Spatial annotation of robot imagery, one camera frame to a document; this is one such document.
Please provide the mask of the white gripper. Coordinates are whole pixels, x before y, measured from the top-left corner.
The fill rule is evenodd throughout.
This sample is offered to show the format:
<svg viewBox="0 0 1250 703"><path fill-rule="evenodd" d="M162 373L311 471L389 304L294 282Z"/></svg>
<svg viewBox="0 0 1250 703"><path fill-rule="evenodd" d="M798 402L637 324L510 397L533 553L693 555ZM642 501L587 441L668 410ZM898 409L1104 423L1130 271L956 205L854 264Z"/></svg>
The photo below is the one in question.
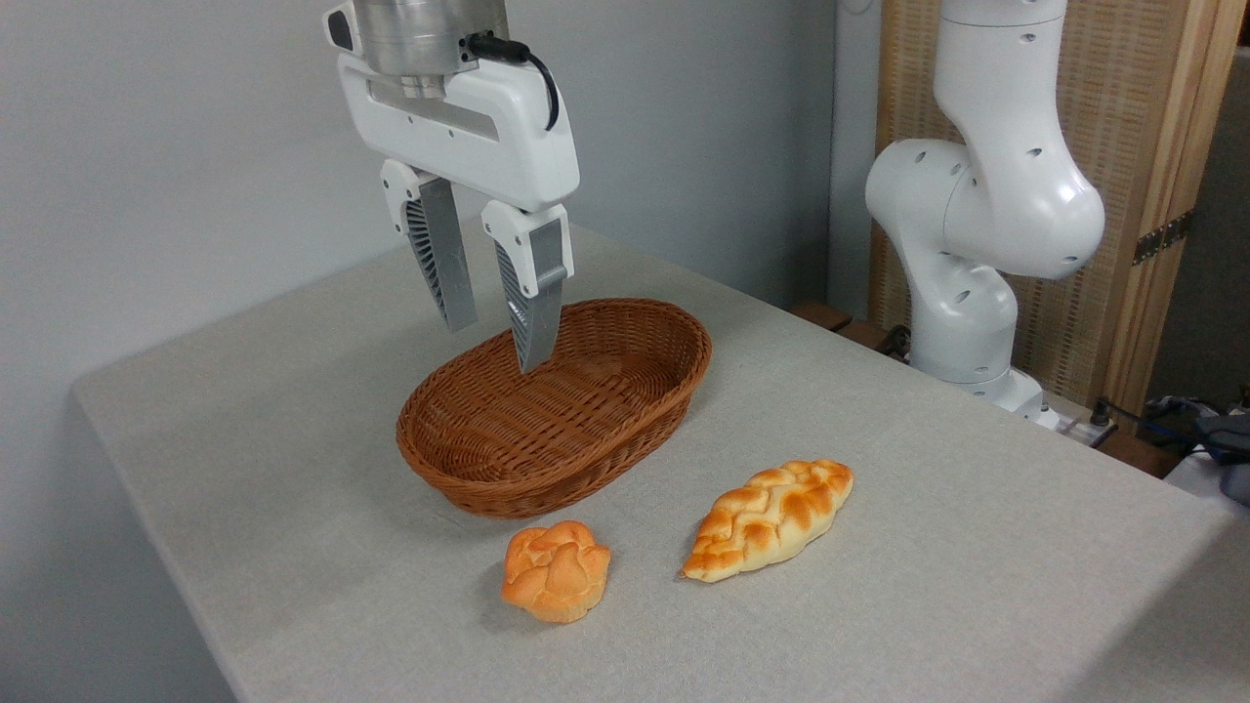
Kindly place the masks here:
<svg viewBox="0 0 1250 703"><path fill-rule="evenodd" d="M546 363L562 281L574 275L559 203L579 186L579 161L562 98L515 50L505 5L342 3L324 31L362 143L392 158L380 173L388 210L442 323L450 331L478 323L452 181L499 200L482 208L482 228L495 241L520 372Z"/></svg>

